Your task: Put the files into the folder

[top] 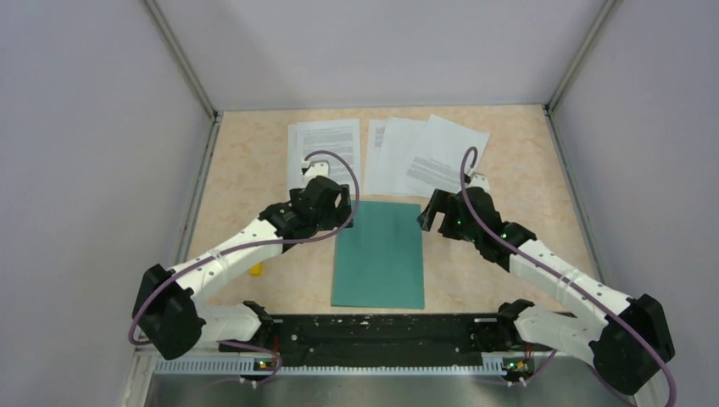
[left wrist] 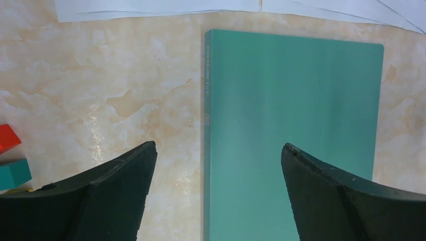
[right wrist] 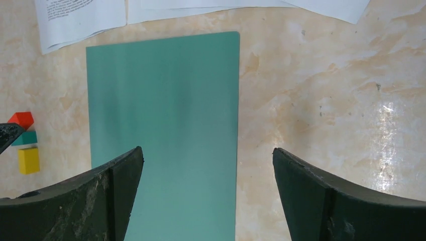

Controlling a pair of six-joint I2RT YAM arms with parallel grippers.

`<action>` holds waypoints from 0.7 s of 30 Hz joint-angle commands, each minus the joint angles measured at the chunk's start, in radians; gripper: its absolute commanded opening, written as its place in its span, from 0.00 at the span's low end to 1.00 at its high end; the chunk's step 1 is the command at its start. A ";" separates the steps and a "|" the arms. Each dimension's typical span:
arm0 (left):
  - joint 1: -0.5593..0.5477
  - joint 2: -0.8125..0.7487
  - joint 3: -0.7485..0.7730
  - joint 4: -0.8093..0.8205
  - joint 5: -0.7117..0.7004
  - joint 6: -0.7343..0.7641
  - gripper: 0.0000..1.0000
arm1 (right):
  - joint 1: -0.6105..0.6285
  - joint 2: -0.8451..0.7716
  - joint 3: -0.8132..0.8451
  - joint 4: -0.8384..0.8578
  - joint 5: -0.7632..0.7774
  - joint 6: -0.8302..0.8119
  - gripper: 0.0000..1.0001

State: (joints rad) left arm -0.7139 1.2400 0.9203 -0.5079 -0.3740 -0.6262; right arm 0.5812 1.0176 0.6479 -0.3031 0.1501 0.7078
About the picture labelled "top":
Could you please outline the green file folder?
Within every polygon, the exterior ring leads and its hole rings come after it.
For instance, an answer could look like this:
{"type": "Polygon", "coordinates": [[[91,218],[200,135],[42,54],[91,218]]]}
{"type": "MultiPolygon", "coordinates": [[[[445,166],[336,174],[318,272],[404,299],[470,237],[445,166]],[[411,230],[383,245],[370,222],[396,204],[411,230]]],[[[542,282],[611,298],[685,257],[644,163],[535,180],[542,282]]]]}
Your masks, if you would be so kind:
{"type": "Polygon", "coordinates": [[[331,305],[424,309],[422,231],[416,203],[362,201],[337,235],[331,305]]]}

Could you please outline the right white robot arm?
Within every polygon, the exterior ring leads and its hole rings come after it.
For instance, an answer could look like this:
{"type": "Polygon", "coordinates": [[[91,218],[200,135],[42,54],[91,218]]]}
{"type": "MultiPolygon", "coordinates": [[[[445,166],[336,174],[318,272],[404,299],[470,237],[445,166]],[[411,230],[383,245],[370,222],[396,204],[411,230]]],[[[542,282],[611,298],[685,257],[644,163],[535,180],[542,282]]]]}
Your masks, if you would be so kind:
{"type": "Polygon", "coordinates": [[[567,263],[525,226],[503,220],[483,187],[461,192],[434,191],[418,217],[428,231],[438,213],[439,233],[471,243],[488,262],[538,287],[572,315],[560,315],[525,300],[509,306],[497,326],[499,342],[508,349],[541,344],[569,354],[594,369],[613,390],[636,394],[663,373],[676,397],[668,362],[676,354],[660,302],[637,298],[596,281],[567,263]]]}

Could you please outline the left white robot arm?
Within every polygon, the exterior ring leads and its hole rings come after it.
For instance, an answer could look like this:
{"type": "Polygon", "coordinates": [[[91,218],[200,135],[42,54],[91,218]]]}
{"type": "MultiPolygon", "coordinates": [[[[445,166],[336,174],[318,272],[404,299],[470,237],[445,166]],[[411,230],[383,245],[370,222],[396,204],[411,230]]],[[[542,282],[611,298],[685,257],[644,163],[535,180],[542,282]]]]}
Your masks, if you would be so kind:
{"type": "Polygon", "coordinates": [[[175,360],[200,343],[241,341],[252,350],[272,337],[268,318],[243,304],[223,316],[205,310],[208,300],[252,267],[294,246],[317,241],[353,225],[350,187],[314,176],[294,188],[286,202],[262,210],[235,236],[194,260],[165,269],[156,264],[140,282],[131,312],[131,329],[140,329],[166,360],[175,360]]]}

